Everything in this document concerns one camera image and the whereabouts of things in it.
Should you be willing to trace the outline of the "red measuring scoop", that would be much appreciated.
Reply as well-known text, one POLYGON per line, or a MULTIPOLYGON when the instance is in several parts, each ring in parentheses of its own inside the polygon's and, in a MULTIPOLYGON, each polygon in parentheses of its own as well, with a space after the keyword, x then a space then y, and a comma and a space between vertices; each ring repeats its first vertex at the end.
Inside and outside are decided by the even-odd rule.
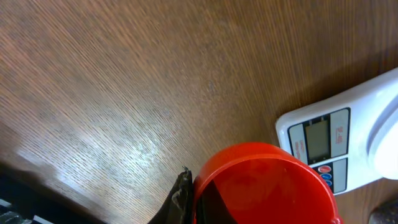
POLYGON ((237 144, 217 152, 193 183, 194 214, 214 181, 237 223, 342 223, 335 197, 320 175, 279 147, 237 144))

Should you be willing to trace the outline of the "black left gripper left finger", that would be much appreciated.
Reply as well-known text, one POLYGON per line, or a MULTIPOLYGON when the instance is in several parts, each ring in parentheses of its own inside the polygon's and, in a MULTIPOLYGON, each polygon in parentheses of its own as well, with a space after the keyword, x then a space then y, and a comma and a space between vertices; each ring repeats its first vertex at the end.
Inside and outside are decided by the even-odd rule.
POLYGON ((193 210, 192 172, 183 166, 160 210, 149 224, 191 224, 193 210))

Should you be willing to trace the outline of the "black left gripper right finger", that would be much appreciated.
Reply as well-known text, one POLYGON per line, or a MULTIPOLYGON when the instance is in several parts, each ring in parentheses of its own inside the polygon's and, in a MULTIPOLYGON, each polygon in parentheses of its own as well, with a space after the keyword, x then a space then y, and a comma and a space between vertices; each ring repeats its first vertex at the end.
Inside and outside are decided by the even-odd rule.
POLYGON ((237 224, 214 181, 208 183, 197 202, 197 224, 237 224))

